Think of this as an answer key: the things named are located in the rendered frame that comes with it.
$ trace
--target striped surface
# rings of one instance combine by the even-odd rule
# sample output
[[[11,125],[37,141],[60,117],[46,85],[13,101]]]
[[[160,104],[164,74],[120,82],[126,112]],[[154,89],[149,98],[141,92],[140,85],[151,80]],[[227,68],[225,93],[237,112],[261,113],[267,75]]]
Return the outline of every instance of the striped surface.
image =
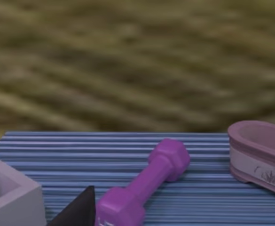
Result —
[[[43,185],[50,220],[88,185],[97,199],[126,186],[165,137],[183,141],[192,161],[147,202],[146,226],[275,226],[275,194],[229,174],[226,134],[7,132],[0,159]]]
[[[275,123],[275,0],[0,0],[0,137],[250,118]]]

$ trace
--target dumbbell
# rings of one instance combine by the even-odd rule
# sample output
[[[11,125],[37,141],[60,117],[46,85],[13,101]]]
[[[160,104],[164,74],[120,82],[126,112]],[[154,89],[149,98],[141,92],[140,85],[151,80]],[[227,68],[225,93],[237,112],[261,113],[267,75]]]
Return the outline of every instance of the dumbbell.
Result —
[[[95,226],[141,226],[144,203],[164,181],[177,180],[189,162],[182,142],[162,140],[150,153],[148,166],[126,188],[113,187],[98,201]]]

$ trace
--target floral design on planter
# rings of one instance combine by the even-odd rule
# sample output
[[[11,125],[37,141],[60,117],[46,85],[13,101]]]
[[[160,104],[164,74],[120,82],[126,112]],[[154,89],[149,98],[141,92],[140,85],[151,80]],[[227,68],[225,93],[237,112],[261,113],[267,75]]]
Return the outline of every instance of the floral design on planter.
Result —
[[[254,173],[261,172],[260,177],[267,183],[275,185],[275,168],[274,169],[263,169],[260,166],[257,166],[254,170]]]

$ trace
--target pink tub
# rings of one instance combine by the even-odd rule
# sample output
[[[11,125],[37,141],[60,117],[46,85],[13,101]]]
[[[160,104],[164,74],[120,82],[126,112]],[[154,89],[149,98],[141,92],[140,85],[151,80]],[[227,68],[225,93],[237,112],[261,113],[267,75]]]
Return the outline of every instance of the pink tub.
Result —
[[[228,128],[228,135],[231,174],[275,192],[275,125],[240,121]]]

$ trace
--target black object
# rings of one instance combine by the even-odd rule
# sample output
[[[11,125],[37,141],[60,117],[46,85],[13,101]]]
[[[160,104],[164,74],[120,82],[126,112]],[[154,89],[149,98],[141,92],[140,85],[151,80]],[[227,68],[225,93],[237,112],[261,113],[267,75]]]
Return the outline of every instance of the black object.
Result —
[[[94,221],[94,186],[89,186],[48,223],[47,226],[94,226]]]

